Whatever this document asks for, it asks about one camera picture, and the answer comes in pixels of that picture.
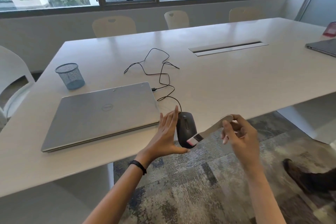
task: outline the red container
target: red container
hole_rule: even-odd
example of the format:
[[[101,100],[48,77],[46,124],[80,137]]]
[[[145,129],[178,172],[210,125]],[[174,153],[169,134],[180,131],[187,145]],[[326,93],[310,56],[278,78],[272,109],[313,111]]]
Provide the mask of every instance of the red container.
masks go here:
[[[335,37],[336,36],[336,22],[332,22],[328,25],[328,27],[323,32],[323,35],[328,37]]]

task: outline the window frame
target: window frame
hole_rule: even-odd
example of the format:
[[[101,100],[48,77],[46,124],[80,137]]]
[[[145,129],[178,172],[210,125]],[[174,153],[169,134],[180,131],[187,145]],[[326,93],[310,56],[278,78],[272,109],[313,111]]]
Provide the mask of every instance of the window frame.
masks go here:
[[[160,0],[133,0],[133,1],[117,1],[117,2],[106,2],[106,0],[98,0],[99,5],[95,6],[88,5],[88,6],[36,9],[36,10],[5,11],[0,12],[0,19],[22,18],[31,16],[47,16],[58,14],[75,14],[75,13],[98,12],[98,11],[143,9],[143,8],[155,8],[155,7],[158,8],[165,6],[212,4],[212,3],[232,2],[232,1],[246,1],[246,0],[173,0],[173,1],[161,1],[161,2]]]

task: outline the forearm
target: forearm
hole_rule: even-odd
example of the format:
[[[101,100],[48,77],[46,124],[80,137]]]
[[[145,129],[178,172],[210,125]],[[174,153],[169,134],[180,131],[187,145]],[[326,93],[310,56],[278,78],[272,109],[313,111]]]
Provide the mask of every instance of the forearm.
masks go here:
[[[135,159],[147,169],[149,160],[139,155]],[[130,165],[83,224],[118,223],[142,176],[139,167]]]
[[[257,223],[286,223],[263,172],[263,168],[261,166],[257,167],[252,172],[247,173],[246,176]]]

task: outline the person's leg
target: person's leg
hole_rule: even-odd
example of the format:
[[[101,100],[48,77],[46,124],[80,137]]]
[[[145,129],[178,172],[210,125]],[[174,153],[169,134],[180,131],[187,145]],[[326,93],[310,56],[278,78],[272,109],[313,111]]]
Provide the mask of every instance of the person's leg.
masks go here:
[[[287,174],[305,192],[328,192],[336,190],[336,169],[323,174],[305,173],[290,159],[283,160],[283,167]]]

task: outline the computer mouse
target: computer mouse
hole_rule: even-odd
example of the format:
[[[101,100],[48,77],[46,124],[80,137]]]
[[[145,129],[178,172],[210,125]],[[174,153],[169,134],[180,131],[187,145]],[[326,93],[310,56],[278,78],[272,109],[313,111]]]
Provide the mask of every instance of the computer mouse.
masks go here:
[[[189,138],[197,134],[194,117],[190,112],[180,112],[178,114],[176,131],[180,146],[187,149],[195,147],[187,143]]]

